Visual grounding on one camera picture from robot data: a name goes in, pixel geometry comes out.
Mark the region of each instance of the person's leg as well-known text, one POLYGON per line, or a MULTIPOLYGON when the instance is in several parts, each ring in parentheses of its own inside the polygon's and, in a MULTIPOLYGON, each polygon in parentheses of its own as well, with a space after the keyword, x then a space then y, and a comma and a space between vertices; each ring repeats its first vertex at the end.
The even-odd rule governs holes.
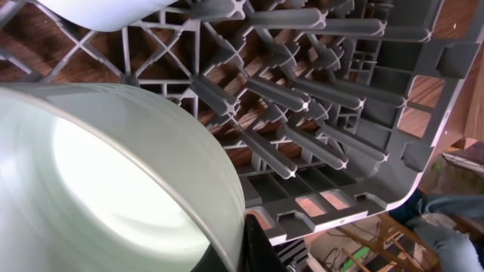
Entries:
POLYGON ((388 214, 393 217, 393 219, 400 222, 400 224, 405 226, 405 223, 412 218, 420 217, 420 207, 422 206, 422 192, 416 189, 410 197, 399 206, 397 209, 388 211, 388 214))
POLYGON ((484 195, 427 194, 419 203, 419 212, 484 218, 484 195))
POLYGON ((447 227, 434 226, 421 217, 405 224, 413 230, 439 256, 444 272, 484 271, 479 257, 467 236, 447 227))

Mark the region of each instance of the dish rack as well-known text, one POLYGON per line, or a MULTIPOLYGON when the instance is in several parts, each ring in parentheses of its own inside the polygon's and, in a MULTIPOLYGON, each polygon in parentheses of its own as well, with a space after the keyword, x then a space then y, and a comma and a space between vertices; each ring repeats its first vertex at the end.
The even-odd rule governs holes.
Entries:
POLYGON ((22 82, 53 82, 84 51, 118 83, 184 107, 220 139, 239 173, 247 212, 273 245, 401 205, 416 188, 482 43, 482 2, 460 39, 433 37, 442 0, 253 4, 176 2, 134 22, 120 30, 119 68, 90 44, 96 31, 82 36, 36 1, 6 1, 0 28, 34 5, 74 46, 47 73, 5 48, 0 60, 22 69, 22 82), (224 25, 231 31, 222 35, 224 25), (142 29, 157 45, 136 69, 130 28, 142 29), (161 29, 171 38, 163 41, 161 29), (193 42, 188 60, 173 50, 187 33, 193 42), (254 57, 254 44, 265 53, 254 57), (142 75, 162 57, 171 58, 183 79, 142 75), (227 67, 233 74, 228 83, 214 81, 227 67), (418 76, 444 82, 434 107, 408 99, 418 76), (399 128, 405 109, 430 114, 421 137, 399 128), (237 163, 240 156, 250 160, 237 163))

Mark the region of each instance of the wooden chair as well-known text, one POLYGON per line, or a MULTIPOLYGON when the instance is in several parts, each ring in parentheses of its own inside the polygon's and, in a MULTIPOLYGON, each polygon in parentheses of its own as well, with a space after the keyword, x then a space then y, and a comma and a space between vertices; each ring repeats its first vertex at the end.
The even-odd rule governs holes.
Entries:
MULTIPOLYGON (((387 213, 378 215, 380 218, 380 232, 378 233, 377 237, 372 240, 366 240, 359 235, 353 233, 352 231, 348 230, 344 227, 338 227, 338 231, 343 233, 344 235, 348 236, 349 238, 353 239, 355 242, 359 243, 362 246, 368 247, 371 251, 377 253, 384 257, 389 264, 382 268, 380 271, 388 271, 392 267, 395 267, 396 270, 407 270, 412 272, 420 272, 425 270, 433 270, 433 271, 440 271, 439 269, 439 259, 437 255, 433 252, 433 250, 411 230, 397 222, 395 219, 391 218, 387 213), (430 256, 427 256, 427 259, 430 259, 430 263, 428 267, 422 267, 412 256, 410 253, 405 251, 402 245, 397 241, 396 237, 401 235, 406 236, 410 240, 413 240, 417 244, 423 246, 427 252, 430 253, 430 256), (386 243, 391 242, 393 245, 397 246, 401 252, 399 255, 394 255, 385 249, 386 243)), ((343 249, 343 253, 348 255, 356 265, 358 265, 363 271, 369 271, 361 262, 356 260, 350 253, 348 253, 345 249, 343 249)))

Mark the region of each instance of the wooden floor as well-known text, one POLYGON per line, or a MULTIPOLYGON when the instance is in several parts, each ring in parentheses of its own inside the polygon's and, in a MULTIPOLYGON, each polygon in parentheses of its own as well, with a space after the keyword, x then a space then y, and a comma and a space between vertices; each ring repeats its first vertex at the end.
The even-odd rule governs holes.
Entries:
MULTIPOLYGON (((470 18, 473 16, 478 0, 447 0, 442 9, 438 23, 435 29, 435 36, 455 38, 463 36, 470 24, 470 18)), ((263 5, 263 2, 253 2, 254 5, 263 5)), ((234 29, 241 27, 243 23, 233 21, 214 24, 217 31, 225 38, 234 35, 234 29)), ((87 33, 87 29, 78 28, 80 35, 87 33)), ((162 41, 168 41, 173 35, 171 30, 155 30, 156 34, 162 41)), ((294 35, 293 31, 283 30, 274 32, 278 40, 283 41, 289 39, 294 35)), ((156 43, 147 36, 141 29, 129 28, 130 48, 134 52, 130 58, 132 60, 132 70, 137 69, 151 54, 157 50, 156 43)), ((201 45, 200 66, 203 67, 205 63, 215 53, 217 46, 211 37, 203 32, 201 45)), ((192 67, 190 59, 192 57, 192 44, 194 37, 189 34, 183 34, 180 41, 174 46, 173 51, 181 57, 182 63, 187 67, 192 67)), ((123 64, 123 49, 121 42, 121 33, 98 33, 91 44, 97 48, 102 54, 119 69, 124 70, 123 64)), ((246 48, 242 52, 244 62, 247 65, 249 74, 254 74, 264 60, 269 58, 265 46, 259 41, 255 33, 251 33, 247 37, 246 48)), ((305 61, 311 57, 309 51, 309 43, 301 41, 301 62, 298 63, 297 73, 301 73, 306 67, 305 61)), ((67 52, 74 46, 55 25, 55 23, 39 11, 33 5, 27 5, 4 29, 0 30, 0 47, 6 48, 20 59, 29 63, 35 70, 43 75, 48 72, 67 54, 67 52)), ((480 60, 482 51, 479 52, 478 59, 480 60)), ((470 105, 470 97, 473 92, 473 86, 476 81, 476 74, 479 69, 480 61, 475 62, 467 81, 462 89, 461 95, 458 98, 455 108, 448 119, 445 133, 442 134, 436 153, 442 152, 446 147, 453 144, 462 137, 464 132, 465 120, 467 119, 467 111, 470 105)), ((7 62, 0 61, 0 82, 10 82, 20 79, 23 73, 13 65, 7 62)), ((183 79, 184 73, 176 66, 174 60, 169 57, 162 57, 159 61, 151 65, 140 76, 140 78, 158 78, 158 79, 183 79)), ((209 75, 209 79, 223 87, 229 93, 235 93, 244 83, 243 77, 238 70, 231 64, 214 69, 209 75)), ((268 73, 268 78, 277 81, 284 81, 282 75, 279 73, 268 73)), ((101 63, 89 57, 85 52, 79 51, 74 60, 71 60, 55 77, 55 82, 119 82, 119 78, 115 76, 108 68, 101 63)), ((419 79, 417 80, 411 99, 418 100, 422 104, 435 103, 439 95, 439 85, 435 79, 419 79)), ((258 96, 247 94, 242 97, 242 109, 237 117, 240 119, 242 126, 248 126, 257 116, 264 111, 264 105, 258 96)), ((205 123, 213 113, 209 107, 203 103, 200 105, 199 117, 200 121, 205 123)), ((407 113, 403 122, 413 124, 409 128, 415 131, 416 134, 421 133, 425 127, 421 122, 414 122, 414 120, 422 120, 426 118, 424 114, 407 113)), ((312 129, 312 125, 308 124, 307 129, 312 129)), ((261 134, 270 134, 274 132, 278 124, 270 125, 269 127, 259 130, 261 134)), ((235 138, 237 132, 234 128, 214 128, 214 135, 219 138, 235 138)), ((283 144, 280 146, 289 157, 300 155, 300 147, 295 144, 283 144)), ((248 149, 234 150, 229 153, 230 157, 236 165, 250 163, 250 151, 248 149)))

